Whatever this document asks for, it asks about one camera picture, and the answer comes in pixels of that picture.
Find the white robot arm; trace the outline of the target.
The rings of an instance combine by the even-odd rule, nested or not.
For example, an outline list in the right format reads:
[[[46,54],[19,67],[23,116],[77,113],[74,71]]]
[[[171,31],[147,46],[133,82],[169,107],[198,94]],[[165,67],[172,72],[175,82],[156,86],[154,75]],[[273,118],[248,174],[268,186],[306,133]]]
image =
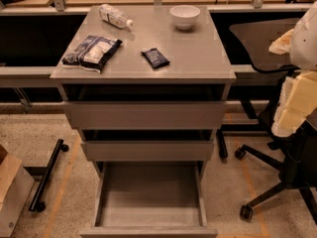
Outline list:
[[[288,137],[317,108],[317,2],[268,50],[278,55],[289,53],[291,63],[301,69],[282,84],[271,126],[275,136]]]

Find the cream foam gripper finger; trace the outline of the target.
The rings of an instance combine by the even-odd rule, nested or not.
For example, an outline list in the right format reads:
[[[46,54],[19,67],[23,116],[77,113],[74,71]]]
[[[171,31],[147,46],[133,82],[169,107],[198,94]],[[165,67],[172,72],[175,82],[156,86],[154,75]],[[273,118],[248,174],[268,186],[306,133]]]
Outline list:
[[[282,84],[271,132],[277,137],[289,137],[304,122],[306,111],[297,78],[287,77]]]
[[[288,77],[290,90],[285,110],[295,114],[311,114],[317,108],[317,72],[302,71],[295,78]]]

